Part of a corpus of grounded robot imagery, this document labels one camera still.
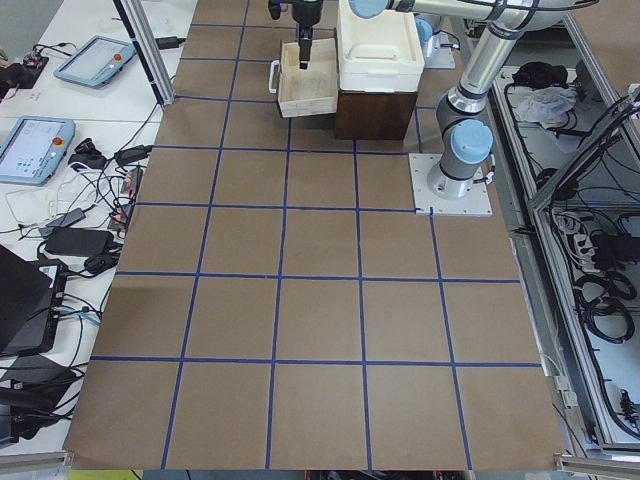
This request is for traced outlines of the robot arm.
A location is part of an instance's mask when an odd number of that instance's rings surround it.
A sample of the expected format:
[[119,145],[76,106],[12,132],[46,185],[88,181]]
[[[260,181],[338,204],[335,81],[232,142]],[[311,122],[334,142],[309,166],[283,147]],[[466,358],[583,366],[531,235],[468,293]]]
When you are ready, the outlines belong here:
[[436,116],[444,152],[427,174],[431,192],[457,201],[471,190],[474,176],[487,159],[493,134],[478,116],[488,91],[516,42],[527,31],[556,24],[568,12],[592,1],[351,1],[354,14],[371,19],[385,10],[444,15],[484,21],[485,29],[458,83],[440,100]]
[[[291,15],[297,23],[297,41],[301,48],[299,53],[299,66],[308,67],[313,40],[313,28],[321,20],[323,1],[269,1],[268,9],[274,20],[280,18],[283,11],[291,10]],[[445,32],[442,27],[442,16],[415,14],[414,20],[418,37],[428,69],[455,68],[455,60],[452,53],[446,53],[446,49],[458,50],[459,41],[448,43],[446,38],[454,39],[452,33]]]

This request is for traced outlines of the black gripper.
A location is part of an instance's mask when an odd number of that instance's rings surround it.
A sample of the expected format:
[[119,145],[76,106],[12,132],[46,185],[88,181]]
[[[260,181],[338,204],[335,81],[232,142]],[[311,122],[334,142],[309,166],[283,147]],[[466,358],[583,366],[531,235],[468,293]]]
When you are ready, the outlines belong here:
[[292,1],[292,16],[298,24],[299,68],[301,70],[308,69],[313,27],[321,20],[322,8],[322,0]]

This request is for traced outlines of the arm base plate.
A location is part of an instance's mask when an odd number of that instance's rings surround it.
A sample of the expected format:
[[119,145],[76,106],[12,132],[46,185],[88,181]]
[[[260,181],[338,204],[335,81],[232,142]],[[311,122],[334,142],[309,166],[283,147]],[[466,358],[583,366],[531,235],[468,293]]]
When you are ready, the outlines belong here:
[[411,153],[414,211],[426,216],[490,217],[493,214],[481,167],[467,180],[452,180],[440,168],[441,154]]

